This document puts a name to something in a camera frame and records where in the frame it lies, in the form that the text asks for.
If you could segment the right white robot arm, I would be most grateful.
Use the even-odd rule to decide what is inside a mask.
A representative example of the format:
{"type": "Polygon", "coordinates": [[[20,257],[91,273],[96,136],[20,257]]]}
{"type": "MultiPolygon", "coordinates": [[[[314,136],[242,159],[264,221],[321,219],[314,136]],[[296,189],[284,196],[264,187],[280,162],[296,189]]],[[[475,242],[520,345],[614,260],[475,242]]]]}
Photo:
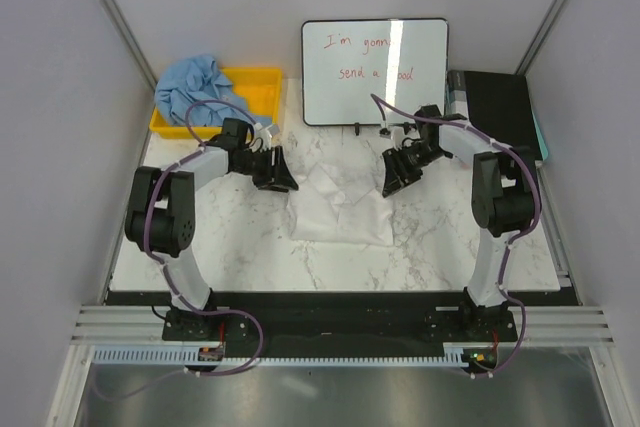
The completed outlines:
{"type": "Polygon", "coordinates": [[[506,278],[513,244],[540,221],[535,155],[527,146],[513,147],[490,137],[460,114],[442,115],[435,105],[411,115],[377,96],[373,100],[381,115],[379,134],[394,143],[382,154],[383,197],[417,183],[423,170],[443,157],[472,168],[471,211],[480,241],[465,287],[472,307],[458,315],[457,324],[465,338],[481,340],[494,328],[488,309],[510,300],[506,278]]]}

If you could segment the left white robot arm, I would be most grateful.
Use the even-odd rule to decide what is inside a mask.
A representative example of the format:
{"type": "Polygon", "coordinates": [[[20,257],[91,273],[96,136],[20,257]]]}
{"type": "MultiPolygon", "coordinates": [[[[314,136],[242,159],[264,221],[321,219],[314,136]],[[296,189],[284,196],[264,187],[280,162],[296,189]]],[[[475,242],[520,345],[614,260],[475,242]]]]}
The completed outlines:
{"type": "Polygon", "coordinates": [[[283,148],[272,144],[279,128],[231,118],[197,150],[164,168],[142,166],[134,174],[125,236],[155,261],[169,286],[172,305],[189,311],[185,329],[208,340],[219,329],[212,290],[191,244],[196,230],[196,192],[228,174],[249,177],[259,190],[288,193],[299,186],[283,148]]]}

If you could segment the white long sleeve shirt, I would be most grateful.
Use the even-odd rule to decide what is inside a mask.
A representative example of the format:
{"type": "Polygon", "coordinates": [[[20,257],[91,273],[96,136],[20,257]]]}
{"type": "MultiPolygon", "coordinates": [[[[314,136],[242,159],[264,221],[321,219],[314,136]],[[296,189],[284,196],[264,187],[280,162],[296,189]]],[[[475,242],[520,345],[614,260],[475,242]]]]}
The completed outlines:
{"type": "Polygon", "coordinates": [[[368,169],[316,163],[289,194],[294,240],[390,247],[393,207],[368,169]]]}

